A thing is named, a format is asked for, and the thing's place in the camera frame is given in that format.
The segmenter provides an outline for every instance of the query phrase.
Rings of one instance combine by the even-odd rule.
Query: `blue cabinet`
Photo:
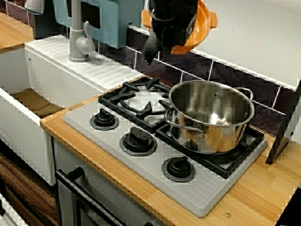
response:
[[[144,0],[82,0],[99,8],[100,28],[91,26],[93,39],[114,48],[125,46],[127,26],[140,27]],[[71,27],[67,0],[53,0],[56,21]]]

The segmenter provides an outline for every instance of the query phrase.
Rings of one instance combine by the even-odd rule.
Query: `gray faucet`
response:
[[[69,37],[69,60],[85,62],[88,55],[95,52],[95,45],[90,35],[90,23],[82,23],[81,0],[72,0],[72,25]]]
[[[25,9],[31,13],[42,15],[45,0],[27,0]],[[85,62],[91,54],[97,56],[95,45],[90,35],[90,23],[82,23],[81,0],[72,0],[72,24],[69,38],[69,60],[72,62]]]

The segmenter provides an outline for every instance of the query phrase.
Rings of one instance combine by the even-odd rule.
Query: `oven door handle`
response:
[[[68,174],[65,174],[61,169],[57,170],[55,177],[62,182],[70,191],[72,191],[79,199],[81,199],[88,207],[90,207],[95,213],[102,217],[111,226],[127,226],[114,214],[108,211],[99,201],[86,192],[80,185],[74,182],[79,177],[85,175],[84,170],[81,167],[76,168]],[[144,226],[153,226],[148,222]]]

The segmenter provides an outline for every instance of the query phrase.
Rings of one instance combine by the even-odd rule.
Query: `stove knob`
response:
[[[94,118],[95,125],[99,127],[109,127],[114,125],[116,122],[116,119],[114,115],[112,115],[110,112],[107,112],[103,108],[99,110],[99,113]]]
[[[188,157],[172,158],[167,165],[167,171],[175,178],[186,178],[191,174],[191,163]]]
[[[154,145],[154,138],[147,132],[143,130],[132,127],[131,132],[129,132],[123,141],[124,146],[137,153],[144,153],[150,151]]]

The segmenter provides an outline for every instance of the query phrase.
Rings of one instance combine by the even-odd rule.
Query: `white sink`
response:
[[[62,35],[0,54],[0,68],[0,139],[50,185],[55,184],[51,136],[40,127],[40,118],[10,94],[32,88],[66,108],[141,75],[105,56],[70,62]]]

